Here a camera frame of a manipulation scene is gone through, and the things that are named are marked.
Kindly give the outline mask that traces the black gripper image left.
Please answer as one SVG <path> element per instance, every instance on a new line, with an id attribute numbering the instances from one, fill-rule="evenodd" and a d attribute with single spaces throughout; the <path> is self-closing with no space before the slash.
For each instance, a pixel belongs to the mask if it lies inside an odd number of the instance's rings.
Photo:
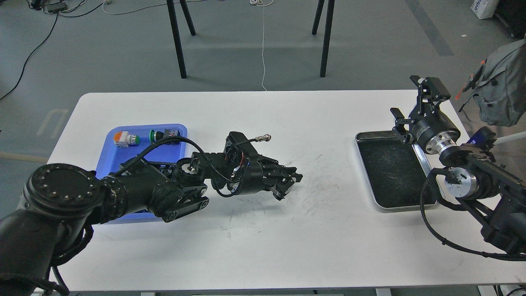
<path id="1" fill-rule="evenodd" d="M 303 175 L 297 173 L 296 167 L 279 165 L 271 160 L 243 161 L 235 169 L 235 176 L 240 181 L 234 186 L 235 195 L 255 194 L 269 191 L 278 201 L 291 191 L 295 183 L 301 182 Z"/>

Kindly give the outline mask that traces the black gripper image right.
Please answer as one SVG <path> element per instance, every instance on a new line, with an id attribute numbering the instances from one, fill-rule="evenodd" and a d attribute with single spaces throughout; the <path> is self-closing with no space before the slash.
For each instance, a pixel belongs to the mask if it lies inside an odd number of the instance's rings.
<path id="1" fill-rule="evenodd" d="M 392 131 L 404 145 L 417 144 L 426 154 L 441 154 L 455 146 L 461 135 L 449 117 L 440 111 L 440 104 L 448 101 L 451 94 L 439 78 L 410 76 L 410 80 L 418 88 L 417 111 L 405 118 L 400 109 L 390 108 L 394 116 Z"/>

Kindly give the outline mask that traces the black robot arm image left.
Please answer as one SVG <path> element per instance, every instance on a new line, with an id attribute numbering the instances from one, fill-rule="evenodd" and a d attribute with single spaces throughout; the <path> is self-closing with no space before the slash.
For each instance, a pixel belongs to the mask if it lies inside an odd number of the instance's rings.
<path id="1" fill-rule="evenodd" d="M 268 142 L 231 131 L 221 153 L 206 153 L 182 136 L 152 136 L 151 144 L 103 178 L 71 164 L 38 167 L 17 208 L 1 219 L 1 294 L 70 292 L 58 267 L 86 248 L 93 225 L 148 210 L 165 223 L 202 210 L 210 180 L 222 197 L 271 192 L 282 200 L 301 181 L 295 167 L 265 157 L 252 146 Z"/>

